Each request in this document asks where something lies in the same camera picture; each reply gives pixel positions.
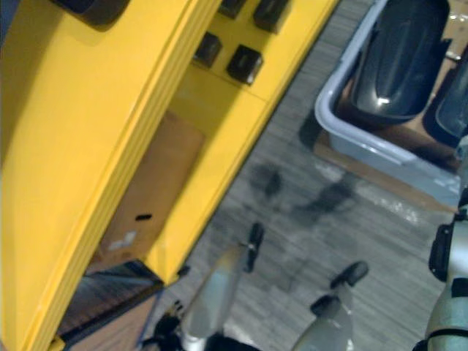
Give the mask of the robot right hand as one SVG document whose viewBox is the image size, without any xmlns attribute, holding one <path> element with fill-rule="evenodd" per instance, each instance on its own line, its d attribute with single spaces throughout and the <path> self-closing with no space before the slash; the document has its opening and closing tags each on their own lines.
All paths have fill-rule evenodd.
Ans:
<svg viewBox="0 0 468 351">
<path fill-rule="evenodd" d="M 467 166 L 467 145 L 468 145 L 468 135 L 464 135 L 458 145 L 456 146 L 455 156 L 458 160 L 458 171 Z"/>
</svg>

